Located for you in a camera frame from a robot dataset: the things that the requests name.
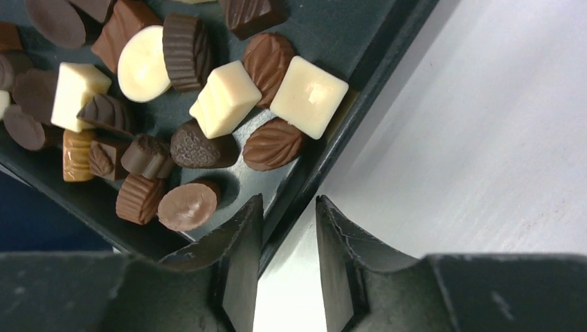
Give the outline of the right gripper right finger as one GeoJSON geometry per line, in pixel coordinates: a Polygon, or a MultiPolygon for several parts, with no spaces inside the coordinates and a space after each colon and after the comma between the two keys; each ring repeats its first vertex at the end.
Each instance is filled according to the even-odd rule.
{"type": "Polygon", "coordinates": [[[585,331],[586,258],[432,254],[416,259],[316,199],[328,331],[585,331]]]}

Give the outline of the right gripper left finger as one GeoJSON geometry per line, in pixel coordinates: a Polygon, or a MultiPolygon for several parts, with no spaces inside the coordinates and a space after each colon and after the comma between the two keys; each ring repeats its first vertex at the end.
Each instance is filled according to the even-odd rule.
{"type": "Polygon", "coordinates": [[[263,198],[159,262],[107,252],[1,255],[2,331],[251,331],[263,198]]]}

